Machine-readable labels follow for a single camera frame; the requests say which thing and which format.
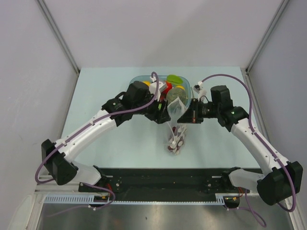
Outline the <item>clear patterned zip bag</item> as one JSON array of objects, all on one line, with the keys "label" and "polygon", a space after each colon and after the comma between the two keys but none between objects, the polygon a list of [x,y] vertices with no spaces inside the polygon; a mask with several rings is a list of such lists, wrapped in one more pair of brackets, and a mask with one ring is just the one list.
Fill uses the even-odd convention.
[{"label": "clear patterned zip bag", "polygon": [[180,124],[178,119],[185,113],[186,109],[187,107],[179,97],[174,99],[167,107],[170,121],[166,123],[165,146],[166,150],[173,155],[178,155],[185,145],[187,125]]}]

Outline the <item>green netted melon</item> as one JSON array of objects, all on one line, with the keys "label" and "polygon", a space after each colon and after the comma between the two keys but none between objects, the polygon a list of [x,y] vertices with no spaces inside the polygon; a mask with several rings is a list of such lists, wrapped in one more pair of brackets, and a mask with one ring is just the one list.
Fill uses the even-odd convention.
[{"label": "green netted melon", "polygon": [[168,110],[175,108],[185,109],[187,106],[187,95],[186,91],[182,88],[172,88],[166,95],[166,100],[168,102]]}]

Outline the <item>purple grape bunch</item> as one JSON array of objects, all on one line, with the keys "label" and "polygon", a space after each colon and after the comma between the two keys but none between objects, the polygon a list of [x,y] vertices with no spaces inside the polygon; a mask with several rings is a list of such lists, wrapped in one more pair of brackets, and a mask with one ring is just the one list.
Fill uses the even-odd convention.
[{"label": "purple grape bunch", "polygon": [[168,138],[167,143],[167,150],[174,154],[178,155],[180,152],[180,149],[185,144],[185,137],[187,132],[187,126],[186,125],[176,125],[171,128],[171,134]]}]

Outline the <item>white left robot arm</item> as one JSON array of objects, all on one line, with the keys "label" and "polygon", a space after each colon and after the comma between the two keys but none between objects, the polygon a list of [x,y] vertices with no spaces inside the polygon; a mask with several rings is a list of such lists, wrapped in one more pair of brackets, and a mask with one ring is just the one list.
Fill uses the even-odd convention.
[{"label": "white left robot arm", "polygon": [[41,145],[43,164],[56,184],[78,182],[89,184],[97,192],[102,191],[106,186],[103,173],[96,166],[75,162],[76,157],[102,134],[130,120],[133,115],[144,115],[158,124],[170,121],[167,101],[160,100],[166,88],[164,81],[150,85],[135,81],[127,91],[108,100],[96,115],[66,138],[44,141]]}]

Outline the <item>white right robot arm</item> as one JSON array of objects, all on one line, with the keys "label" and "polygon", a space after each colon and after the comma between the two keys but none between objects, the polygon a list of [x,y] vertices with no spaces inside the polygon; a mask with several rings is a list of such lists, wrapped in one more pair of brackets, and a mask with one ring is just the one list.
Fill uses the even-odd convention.
[{"label": "white right robot arm", "polygon": [[230,91],[225,85],[211,88],[212,100],[204,103],[193,98],[179,123],[200,124],[206,118],[218,123],[238,138],[248,149],[262,173],[234,167],[224,172],[221,186],[226,192],[238,187],[257,191],[267,205],[275,205],[300,191],[303,167],[281,155],[250,122],[249,114],[234,106]]}]

